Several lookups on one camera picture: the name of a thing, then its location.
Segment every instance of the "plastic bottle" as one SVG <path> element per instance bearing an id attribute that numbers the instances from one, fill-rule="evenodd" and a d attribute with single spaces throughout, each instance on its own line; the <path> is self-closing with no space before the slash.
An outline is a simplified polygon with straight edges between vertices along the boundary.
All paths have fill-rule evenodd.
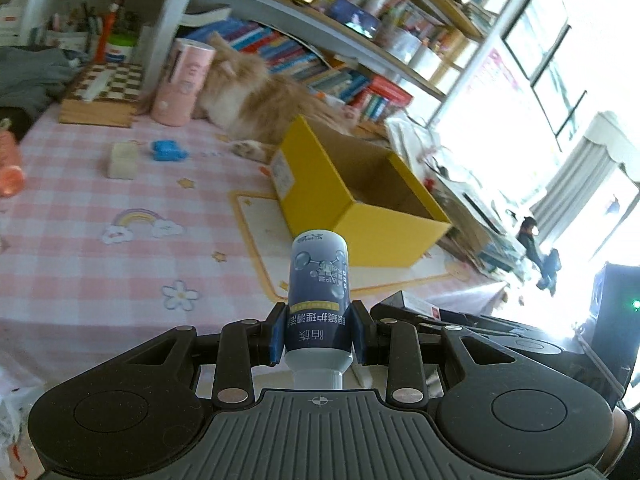
<path id="1" fill-rule="evenodd" d="M 313 230 L 293 241 L 285 362 L 299 390 L 341 390 L 351 366 L 347 243 Z"/>
<path id="2" fill-rule="evenodd" d="M 2 198 L 18 194 L 24 188 L 22 157 L 14 134 L 9 131 L 10 125 L 7 119 L 0 121 L 0 197 Z"/>

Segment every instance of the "curtain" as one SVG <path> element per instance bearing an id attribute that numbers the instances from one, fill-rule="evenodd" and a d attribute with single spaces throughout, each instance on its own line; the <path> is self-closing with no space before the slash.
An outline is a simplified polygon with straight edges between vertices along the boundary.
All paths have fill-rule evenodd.
<path id="1" fill-rule="evenodd" d="M 606 146 L 581 139 L 546 187 L 546 196 L 531 208 L 538 221 L 538 243 L 558 240 L 617 166 Z"/>

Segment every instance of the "orange fluffy cat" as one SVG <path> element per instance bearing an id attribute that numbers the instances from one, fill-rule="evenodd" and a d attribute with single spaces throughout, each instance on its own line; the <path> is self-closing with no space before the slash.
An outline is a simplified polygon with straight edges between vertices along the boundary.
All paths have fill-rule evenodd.
<path id="1" fill-rule="evenodd" d="M 269 162 L 299 114 L 343 133 L 353 126 L 340 110 L 311 95 L 306 87 L 271 74 L 259 56 L 235 51 L 217 33 L 209 44 L 216 56 L 193 117 L 207 118 L 228 133 L 235 141 L 232 151 L 236 155 Z"/>

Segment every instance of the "ribbed rubber pad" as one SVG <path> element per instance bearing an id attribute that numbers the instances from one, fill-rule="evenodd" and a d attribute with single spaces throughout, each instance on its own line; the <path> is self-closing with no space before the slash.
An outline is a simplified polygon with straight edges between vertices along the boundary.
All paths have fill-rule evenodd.
<path id="1" fill-rule="evenodd" d="M 48 473 L 47 480 L 65 477 Z M 497 480 L 461 460 L 419 413 L 370 390 L 268 390 L 242 412 L 213 418 L 196 446 L 141 480 Z M 591 467 L 566 476 L 601 479 Z"/>

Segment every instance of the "pink cylindrical container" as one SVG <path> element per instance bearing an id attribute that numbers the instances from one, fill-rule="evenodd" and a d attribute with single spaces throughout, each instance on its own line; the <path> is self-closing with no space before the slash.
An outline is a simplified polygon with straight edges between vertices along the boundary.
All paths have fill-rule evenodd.
<path id="1" fill-rule="evenodd" d="M 215 55 L 216 50 L 205 43 L 175 40 L 169 69 L 160 82 L 151 110 L 153 120 L 167 126 L 184 126 L 189 122 Z"/>

